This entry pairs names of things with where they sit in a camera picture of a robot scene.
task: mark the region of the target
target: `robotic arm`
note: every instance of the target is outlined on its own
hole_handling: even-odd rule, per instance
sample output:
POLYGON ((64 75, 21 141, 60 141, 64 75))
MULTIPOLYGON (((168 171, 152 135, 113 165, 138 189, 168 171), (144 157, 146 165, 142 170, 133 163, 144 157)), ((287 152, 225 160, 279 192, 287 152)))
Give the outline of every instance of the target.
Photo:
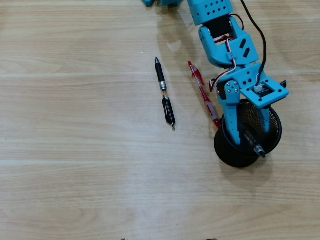
MULTIPOLYGON (((151 6, 155 0, 142 1, 151 6)), ((178 6, 181 2, 161 0, 161 5, 178 6)), ((202 25, 199 37, 209 62, 229 69, 210 81, 210 90, 216 89, 224 113, 221 132, 215 137, 216 152, 233 167, 247 167, 280 141, 281 122, 271 105, 289 95, 286 83, 267 77, 264 64, 256 63, 257 50, 251 36, 231 15, 230 0, 188 0, 188 4, 194 24, 202 25)))

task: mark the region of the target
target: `wooden table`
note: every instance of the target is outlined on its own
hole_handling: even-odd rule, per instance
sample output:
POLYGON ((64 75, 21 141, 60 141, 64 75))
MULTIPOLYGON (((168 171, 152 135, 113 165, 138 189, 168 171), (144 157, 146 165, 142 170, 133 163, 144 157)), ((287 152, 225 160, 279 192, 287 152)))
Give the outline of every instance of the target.
MULTIPOLYGON (((267 38, 266 72, 287 80, 290 96, 274 105, 279 146, 235 169, 215 153, 189 73, 188 61, 206 82, 221 69, 209 64, 187 1, 178 10, 1 1, 0 239, 319 240, 320 2, 246 2, 267 38)), ((259 33, 233 4, 261 54, 259 33)))

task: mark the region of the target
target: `metal mesh cup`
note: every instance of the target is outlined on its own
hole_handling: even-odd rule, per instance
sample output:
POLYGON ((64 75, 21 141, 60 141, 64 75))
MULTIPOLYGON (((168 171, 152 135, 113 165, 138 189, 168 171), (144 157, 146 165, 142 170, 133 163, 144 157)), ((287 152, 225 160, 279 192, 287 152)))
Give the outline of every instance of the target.
POLYGON ((270 108, 270 128, 269 132, 265 133, 257 108, 247 99, 240 101, 237 119, 241 144, 236 145, 233 142, 227 131, 225 118, 222 117, 222 127, 215 135, 214 148, 224 163, 235 168, 245 168, 254 164, 259 158, 245 140, 245 131, 249 131, 268 154, 277 147, 281 140, 282 125, 277 113, 270 108))

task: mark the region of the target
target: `pen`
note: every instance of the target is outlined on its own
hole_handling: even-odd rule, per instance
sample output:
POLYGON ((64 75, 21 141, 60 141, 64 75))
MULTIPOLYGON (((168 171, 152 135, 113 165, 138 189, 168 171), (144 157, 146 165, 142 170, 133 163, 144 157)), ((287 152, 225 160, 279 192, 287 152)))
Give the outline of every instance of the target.
POLYGON ((196 85, 199 88, 199 91, 201 93, 201 96, 202 96, 202 99, 203 99, 204 104, 206 106, 206 109, 208 110, 214 125, 218 129, 220 129, 221 123, 220 123, 220 119, 219 119, 217 110, 216 110, 215 106, 212 104, 212 102, 210 101, 210 99, 204 89, 205 83, 202 79, 201 73, 196 68, 196 66, 194 66, 190 61, 188 63, 189 63, 189 67, 190 67, 190 72, 192 74, 193 79, 195 80, 196 85))
POLYGON ((162 105, 164 109, 165 120, 168 124, 172 126, 173 130, 176 130, 176 126, 175 126, 176 119, 175 119, 174 111, 172 109, 172 105, 168 95, 164 72, 162 71, 161 64, 157 57, 155 58, 155 70, 156 70, 156 74, 158 75, 159 85, 160 85, 160 89, 163 96, 162 105))

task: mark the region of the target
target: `pen grip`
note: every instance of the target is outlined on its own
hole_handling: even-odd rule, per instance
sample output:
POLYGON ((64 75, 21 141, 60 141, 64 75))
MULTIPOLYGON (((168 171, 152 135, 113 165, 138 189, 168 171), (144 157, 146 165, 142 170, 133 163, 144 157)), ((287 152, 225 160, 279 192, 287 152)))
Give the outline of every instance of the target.
POLYGON ((162 103, 163 103, 163 109, 164 109, 166 122, 168 124, 175 124, 176 119, 175 119, 174 111, 172 109, 171 101, 164 96, 162 103))
POLYGON ((156 70, 156 74, 158 75, 159 83, 166 81, 164 72, 162 71, 162 67, 160 63, 155 64, 155 70, 156 70))

